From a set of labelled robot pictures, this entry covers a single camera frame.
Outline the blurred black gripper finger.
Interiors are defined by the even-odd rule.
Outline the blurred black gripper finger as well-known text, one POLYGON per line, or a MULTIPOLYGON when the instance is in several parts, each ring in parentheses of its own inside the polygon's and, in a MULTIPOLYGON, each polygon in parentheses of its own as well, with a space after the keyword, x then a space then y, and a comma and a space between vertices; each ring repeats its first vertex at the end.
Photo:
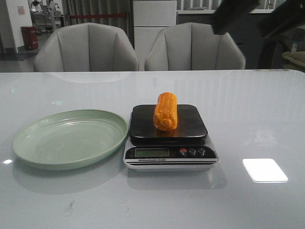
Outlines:
POLYGON ((260 35, 272 38, 305 24, 305 1, 286 0, 258 23, 260 35))
POLYGON ((258 5, 258 0, 223 0, 210 18, 214 34, 224 35, 258 5))

